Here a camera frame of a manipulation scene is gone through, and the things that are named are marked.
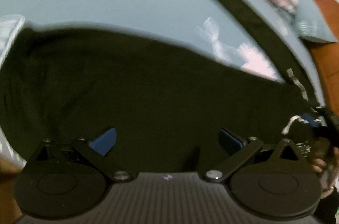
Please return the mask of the person right hand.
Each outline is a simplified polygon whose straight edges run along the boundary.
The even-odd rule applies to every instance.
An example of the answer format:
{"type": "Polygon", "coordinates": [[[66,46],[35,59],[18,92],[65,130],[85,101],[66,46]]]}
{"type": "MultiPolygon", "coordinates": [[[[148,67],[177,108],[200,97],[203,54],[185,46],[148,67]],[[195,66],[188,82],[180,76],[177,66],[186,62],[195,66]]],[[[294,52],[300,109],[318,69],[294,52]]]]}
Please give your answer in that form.
{"type": "MultiPolygon", "coordinates": [[[[333,160],[334,160],[334,169],[338,172],[338,148],[333,148],[333,160]]],[[[324,152],[315,152],[311,155],[310,158],[311,167],[314,172],[320,174],[327,167],[327,163],[325,161],[325,153],[324,152]]]]}

